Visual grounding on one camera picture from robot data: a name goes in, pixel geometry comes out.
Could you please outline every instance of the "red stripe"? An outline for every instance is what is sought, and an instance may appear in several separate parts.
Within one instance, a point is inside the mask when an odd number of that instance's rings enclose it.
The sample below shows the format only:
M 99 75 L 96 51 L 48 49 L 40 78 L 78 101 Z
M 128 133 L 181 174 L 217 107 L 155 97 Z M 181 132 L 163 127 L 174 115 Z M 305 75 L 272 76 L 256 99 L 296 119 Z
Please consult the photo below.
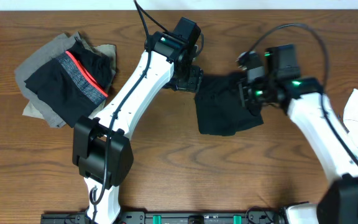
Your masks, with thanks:
M 69 52 L 66 51 L 66 54 L 72 59 L 72 61 L 74 62 L 74 64 L 77 66 L 77 68 L 79 69 L 79 71 L 81 72 L 81 74 L 84 76 L 84 78 L 86 79 L 86 81 L 88 81 L 89 84 L 91 84 L 93 87 L 95 87 L 101 94 L 103 94 L 105 97 L 107 97 L 107 93 L 105 93 L 101 87 L 99 86 L 99 84 L 96 82 L 96 80 L 92 77 L 92 75 L 84 68 L 84 66 L 82 66 L 82 64 L 77 61 L 77 59 Z

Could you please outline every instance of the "tabletop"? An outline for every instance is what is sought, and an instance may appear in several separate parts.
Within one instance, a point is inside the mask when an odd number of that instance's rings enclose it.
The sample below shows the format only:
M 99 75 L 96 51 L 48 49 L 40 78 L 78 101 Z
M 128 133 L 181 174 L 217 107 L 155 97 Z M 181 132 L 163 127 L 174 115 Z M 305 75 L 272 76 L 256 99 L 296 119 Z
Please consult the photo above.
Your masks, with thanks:
M 187 17 L 201 27 L 204 50 L 195 64 L 205 74 L 237 70 L 238 55 L 264 32 L 304 22 L 323 36 L 331 60 L 327 93 L 335 112 L 358 89 L 358 11 L 150 11 L 173 29 Z M 147 21 L 150 33 L 158 27 Z M 49 128 L 22 116 L 27 100 L 14 69 L 63 32 L 80 31 L 93 46 L 117 46 L 114 96 L 132 75 L 144 50 L 135 11 L 0 12 L 0 223 L 38 223 L 45 212 L 76 212 L 88 193 L 71 163 L 73 130 Z M 257 48 L 296 44 L 303 76 L 323 74 L 323 57 L 309 33 L 289 28 Z M 235 136 L 198 131 L 194 94 L 160 90 L 141 117 L 131 145 L 134 164 L 120 187 L 124 209 L 241 211 L 318 202 L 328 182 L 312 148 L 283 111 L 266 108 L 264 124 Z

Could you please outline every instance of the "black cloth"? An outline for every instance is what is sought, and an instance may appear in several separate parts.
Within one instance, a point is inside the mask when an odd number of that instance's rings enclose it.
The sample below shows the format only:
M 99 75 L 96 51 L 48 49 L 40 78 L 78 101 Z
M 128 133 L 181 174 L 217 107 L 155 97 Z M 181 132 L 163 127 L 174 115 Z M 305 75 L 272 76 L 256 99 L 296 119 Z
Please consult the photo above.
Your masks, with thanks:
M 25 87 L 34 92 L 38 99 L 48 104 L 70 127 L 81 116 L 89 116 L 106 98 L 103 91 L 112 78 L 110 60 L 86 50 L 81 43 L 42 65 L 26 81 Z M 79 69 L 82 64 L 95 82 Z
M 228 76 L 205 75 L 195 96 L 198 129 L 201 134 L 232 136 L 263 124 L 260 107 L 241 106 L 236 82 L 244 77 L 242 72 Z

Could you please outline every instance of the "white arm segment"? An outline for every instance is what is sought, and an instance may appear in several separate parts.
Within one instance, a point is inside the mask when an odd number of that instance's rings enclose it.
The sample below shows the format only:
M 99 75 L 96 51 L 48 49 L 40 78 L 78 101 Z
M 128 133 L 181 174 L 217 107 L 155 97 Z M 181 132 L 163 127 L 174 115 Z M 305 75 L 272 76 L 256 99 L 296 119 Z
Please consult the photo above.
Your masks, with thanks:
M 340 135 L 348 148 L 358 158 L 358 148 L 349 139 L 342 124 L 336 118 L 326 95 L 324 96 L 324 107 L 338 135 Z M 319 93 L 305 94 L 301 95 L 300 99 L 292 99 L 287 114 L 310 143 L 330 184 L 342 178 L 343 174 L 358 177 L 357 165 L 353 163 L 341 143 L 337 140 L 323 116 Z
M 167 58 L 156 52 L 152 52 L 149 70 L 147 76 L 142 79 L 136 89 L 132 92 L 130 97 L 126 100 L 118 113 L 118 119 L 115 120 L 113 131 L 118 129 L 124 130 L 124 136 L 131 140 L 132 133 L 136 127 L 137 122 L 146 110 L 157 92 L 164 86 L 173 76 L 173 63 L 168 63 Z M 142 75 L 142 72 L 147 64 L 148 53 L 145 51 L 140 58 L 134 73 L 125 83 L 123 88 L 117 96 L 108 104 L 96 117 L 100 118 L 99 123 L 105 127 L 109 127 L 112 119 L 112 113 L 116 110 L 122 99 L 127 95 L 129 90 L 134 86 L 135 82 Z M 88 186 L 88 194 L 94 186 L 97 186 L 96 198 L 99 197 L 102 185 L 91 179 L 84 178 Z M 112 186 L 109 190 L 104 191 L 104 195 L 100 203 L 96 206 L 97 214 L 95 222 L 98 224 L 111 224 L 117 218 L 120 212 L 120 205 L 118 202 L 119 186 Z M 93 205 L 89 202 L 89 209 L 87 211 L 89 218 L 93 217 Z

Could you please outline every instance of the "white wall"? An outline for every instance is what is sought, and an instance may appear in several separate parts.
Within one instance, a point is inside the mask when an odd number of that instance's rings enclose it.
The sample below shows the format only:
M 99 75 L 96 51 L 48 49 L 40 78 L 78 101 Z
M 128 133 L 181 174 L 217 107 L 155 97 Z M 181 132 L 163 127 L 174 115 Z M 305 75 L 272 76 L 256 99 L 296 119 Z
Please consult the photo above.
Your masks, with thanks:
M 148 10 L 358 9 L 358 0 L 138 0 Z M 0 10 L 128 10 L 133 0 L 0 0 Z

